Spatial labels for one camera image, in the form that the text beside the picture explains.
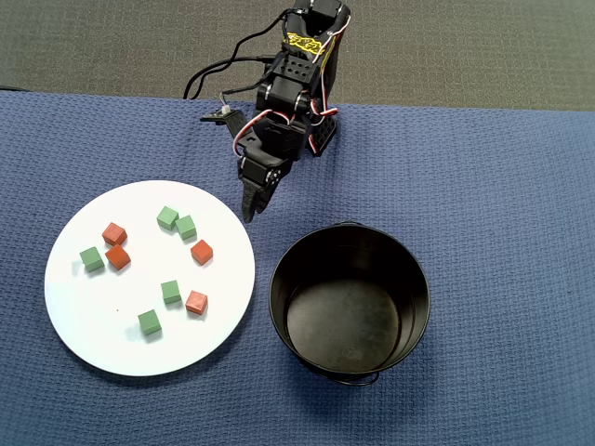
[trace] wooden block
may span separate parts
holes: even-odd
[[[184,216],[176,221],[176,226],[178,227],[179,236],[182,240],[186,240],[193,235],[196,235],[196,227],[194,226],[191,216]]]
[[[211,248],[204,240],[201,240],[193,246],[190,252],[192,253],[192,257],[194,257],[194,259],[201,265],[204,265],[213,258],[213,248]]]
[[[112,249],[110,249],[110,251],[105,253],[105,256],[108,257],[110,263],[117,269],[122,269],[128,263],[130,263],[130,257],[128,256],[128,253],[119,244],[115,245]]]
[[[161,284],[161,291],[164,294],[164,302],[171,304],[182,300],[182,296],[179,293],[178,281],[165,282]]]
[[[83,260],[83,263],[85,264],[85,269],[87,272],[91,272],[105,266],[103,259],[99,255],[99,251],[95,246],[86,249],[80,254],[80,256],[81,260]]]
[[[157,216],[159,226],[167,230],[172,230],[176,226],[176,220],[178,220],[178,213],[167,206],[164,206]]]
[[[124,240],[126,240],[127,237],[126,231],[115,223],[110,223],[110,226],[103,231],[102,235],[103,240],[112,246],[124,243]]]
[[[146,335],[150,335],[151,333],[161,330],[161,324],[159,323],[159,318],[157,318],[157,313],[155,313],[154,309],[147,311],[146,313],[139,314],[139,322],[142,332]]]
[[[186,301],[186,309],[192,313],[203,314],[207,304],[208,298],[206,295],[192,291]]]

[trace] red cube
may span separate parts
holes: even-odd
[[[105,253],[105,256],[108,257],[110,263],[117,269],[122,269],[128,263],[130,263],[130,257],[128,256],[128,253],[119,244],[115,245],[112,249],[110,249],[110,251]]]
[[[102,235],[103,240],[110,245],[122,244],[127,237],[126,231],[115,223],[110,223],[110,226],[103,231]]]
[[[190,250],[192,257],[201,265],[204,265],[211,258],[213,258],[213,248],[211,248],[207,242],[201,240]]]
[[[192,291],[186,301],[186,309],[192,313],[203,314],[208,304],[206,295]]]

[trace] green cube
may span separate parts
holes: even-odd
[[[177,219],[178,219],[178,213],[176,211],[174,211],[173,209],[171,209],[167,206],[164,206],[164,208],[161,210],[161,212],[157,216],[157,223],[159,223],[159,226],[161,226],[162,228],[165,228],[167,230],[172,230],[174,228],[174,226],[176,226]]]
[[[191,216],[185,216],[176,222],[178,227],[179,236],[182,240],[186,240],[192,235],[196,235],[196,227],[192,221]]]
[[[86,249],[80,254],[80,256],[83,260],[83,263],[85,264],[85,269],[88,272],[94,271],[99,268],[103,268],[105,266],[103,260],[101,259],[101,256],[99,255],[99,251],[95,246]]]
[[[164,302],[171,304],[182,299],[179,293],[178,281],[166,282],[161,284],[161,291],[164,292]]]
[[[157,313],[155,313],[154,309],[147,311],[146,313],[139,314],[139,322],[142,332],[146,335],[150,335],[151,333],[161,330],[161,324],[159,323],[159,318],[157,318]]]

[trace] floor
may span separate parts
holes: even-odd
[[[0,85],[181,97],[291,1],[0,0]],[[334,102],[595,111],[593,0],[350,0]],[[275,30],[242,54],[275,53]],[[251,83],[255,63],[201,97]]]

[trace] blue tablecloth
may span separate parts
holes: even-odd
[[[221,348],[144,379],[75,357],[44,305],[53,242],[94,197],[144,179],[239,215],[231,137],[199,123],[216,107],[0,94],[0,443],[595,443],[595,113],[341,106],[329,150],[246,227],[255,292]],[[406,245],[432,292],[422,342],[366,388],[306,370],[268,312],[283,252],[346,219]]]

